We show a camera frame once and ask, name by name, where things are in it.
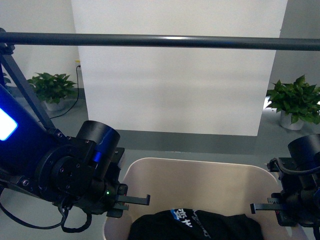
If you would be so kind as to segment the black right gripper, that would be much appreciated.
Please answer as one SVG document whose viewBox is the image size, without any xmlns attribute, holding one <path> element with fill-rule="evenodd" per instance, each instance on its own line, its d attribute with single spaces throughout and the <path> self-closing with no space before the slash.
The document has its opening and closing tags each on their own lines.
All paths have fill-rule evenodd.
<svg viewBox="0 0 320 240">
<path fill-rule="evenodd" d="M 282 190 L 268 197 L 268 203 L 251 203 L 251 213 L 275 211 L 277 222 L 282 227 L 319 227 L 320 158 L 273 158 L 267 168 L 269 172 L 278 173 Z"/>
</svg>

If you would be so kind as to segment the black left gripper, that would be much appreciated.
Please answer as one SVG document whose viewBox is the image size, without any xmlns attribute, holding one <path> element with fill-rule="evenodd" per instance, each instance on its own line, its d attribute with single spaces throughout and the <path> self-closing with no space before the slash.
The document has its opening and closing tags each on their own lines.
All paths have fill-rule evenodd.
<svg viewBox="0 0 320 240">
<path fill-rule="evenodd" d="M 90 206 L 93 215 L 106 214 L 107 217 L 121 217 L 123 211 L 129 209 L 128 204 L 145 205 L 150 204 L 151 196 L 146 197 L 127 196 L 128 186 L 119 182 L 119 176 L 124 160 L 125 149 L 117 147 L 111 156 L 97 153 L 99 159 L 95 178 L 95 197 Z"/>
</svg>

